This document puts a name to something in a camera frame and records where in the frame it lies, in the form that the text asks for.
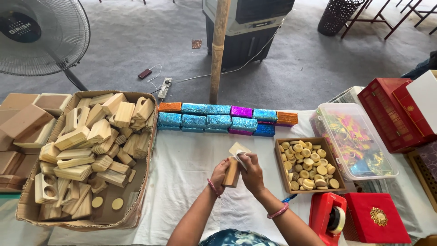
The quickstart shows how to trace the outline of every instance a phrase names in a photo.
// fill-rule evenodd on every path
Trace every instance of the transparent plastic container lid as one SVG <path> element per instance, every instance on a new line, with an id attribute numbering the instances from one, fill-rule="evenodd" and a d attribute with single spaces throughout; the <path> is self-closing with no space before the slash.
<path id="1" fill-rule="evenodd" d="M 399 174 L 392 157 L 370 118 L 355 103 L 319 105 L 318 119 L 323 122 L 328 140 L 342 165 L 343 173 L 352 180 L 383 179 Z"/>

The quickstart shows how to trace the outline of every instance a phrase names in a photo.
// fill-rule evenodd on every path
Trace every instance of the air cooler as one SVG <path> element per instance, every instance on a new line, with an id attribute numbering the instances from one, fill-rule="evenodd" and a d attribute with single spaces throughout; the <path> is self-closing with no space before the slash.
<path id="1" fill-rule="evenodd" d="M 295 0 L 231 0 L 226 26 L 222 70 L 242 66 L 258 54 L 273 37 Z M 212 50 L 217 0 L 203 0 L 208 54 Z M 267 57 L 271 42 L 252 61 Z"/>

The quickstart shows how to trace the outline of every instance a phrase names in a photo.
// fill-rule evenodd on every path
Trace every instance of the white cable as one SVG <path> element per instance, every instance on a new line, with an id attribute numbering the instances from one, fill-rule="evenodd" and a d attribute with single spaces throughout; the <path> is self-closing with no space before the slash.
<path id="1" fill-rule="evenodd" d="M 276 31 L 274 32 L 274 34 L 273 34 L 273 36 L 271 37 L 271 39 L 263 46 L 263 48 L 258 52 L 258 54 L 256 54 L 254 57 L 252 57 L 248 62 L 246 62 L 246 64 L 244 64 L 242 67 L 240 67 L 239 69 L 236 69 L 236 70 L 232 70 L 232 71 L 229 71 L 229 72 L 224 72 L 224 73 L 221 73 L 220 75 L 222 75 L 222 74 L 227 74 L 227 73 L 231 73 L 231 72 L 235 72 L 235 71 L 238 71 L 238 70 L 240 70 L 240 69 L 242 69 L 245 65 L 247 65 L 251 60 L 253 60 L 253 58 L 255 58 L 256 56 L 258 56 L 263 50 L 264 50 L 264 48 L 267 46 L 267 44 L 268 43 L 270 43 L 270 41 L 272 41 L 272 39 L 275 37 L 275 35 L 276 35 L 276 33 L 277 33 L 277 31 L 279 30 L 279 28 L 281 28 L 281 26 L 284 24 L 284 21 L 285 21 L 285 19 L 287 18 L 287 16 L 285 16 L 284 17 L 284 19 L 282 20 L 282 23 L 281 23 L 281 25 L 276 29 Z M 178 80 L 178 79 L 173 79 L 172 81 L 187 81 L 187 80 L 192 80 L 192 79 L 196 79 L 196 78 L 201 78 L 201 77 L 206 77 L 206 76 L 210 76 L 210 74 L 208 74 L 208 75 L 201 75 L 201 76 L 197 76 L 197 77 L 193 77 L 193 78 L 189 78 L 189 79 L 183 79 L 183 80 Z"/>
<path id="2" fill-rule="evenodd" d="M 152 83 L 151 81 L 154 80 L 156 77 L 158 77 L 158 76 L 161 74 L 161 71 L 162 71 L 162 69 L 163 69 L 163 66 L 162 66 L 161 64 L 157 64 L 157 65 L 155 65 L 155 66 L 149 68 L 149 70 L 152 70 L 152 68 L 154 68 L 154 67 L 156 67 L 156 66 L 158 66 L 158 65 L 159 65 L 159 67 L 160 67 L 160 72 L 158 73 L 158 75 L 156 75 L 156 76 L 153 77 L 152 79 L 147 80 L 147 82 L 149 82 L 149 83 L 153 84 L 153 86 L 155 86 L 156 93 L 158 93 L 158 87 L 156 87 L 156 85 L 155 85 L 154 83 Z"/>

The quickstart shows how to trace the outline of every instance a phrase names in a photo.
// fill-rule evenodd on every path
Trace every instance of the pink bangle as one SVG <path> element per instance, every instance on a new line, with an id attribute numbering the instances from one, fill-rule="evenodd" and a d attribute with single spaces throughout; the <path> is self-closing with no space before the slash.
<path id="1" fill-rule="evenodd" d="M 276 212 L 275 214 L 272 214 L 272 215 L 268 215 L 268 214 L 267 214 L 267 218 L 268 218 L 268 219 L 273 219 L 274 217 L 283 214 L 283 213 L 288 209 L 288 203 L 284 202 L 284 205 L 285 205 L 285 206 L 284 206 L 281 210 L 279 210 L 278 212 Z"/>
<path id="2" fill-rule="evenodd" d="M 217 192 L 217 190 L 215 189 L 214 185 L 212 184 L 210 179 L 206 179 L 208 181 L 209 186 L 211 186 L 212 190 L 215 192 L 215 194 L 217 195 L 218 198 L 220 198 L 219 193 Z"/>

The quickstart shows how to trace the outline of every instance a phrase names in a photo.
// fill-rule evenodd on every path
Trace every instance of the red tape dispenser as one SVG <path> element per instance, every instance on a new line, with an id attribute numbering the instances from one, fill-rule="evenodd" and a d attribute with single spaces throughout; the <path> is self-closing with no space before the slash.
<path id="1" fill-rule="evenodd" d="M 346 221 L 346 199 L 334 193 L 314 194 L 309 226 L 327 246 L 337 246 Z"/>

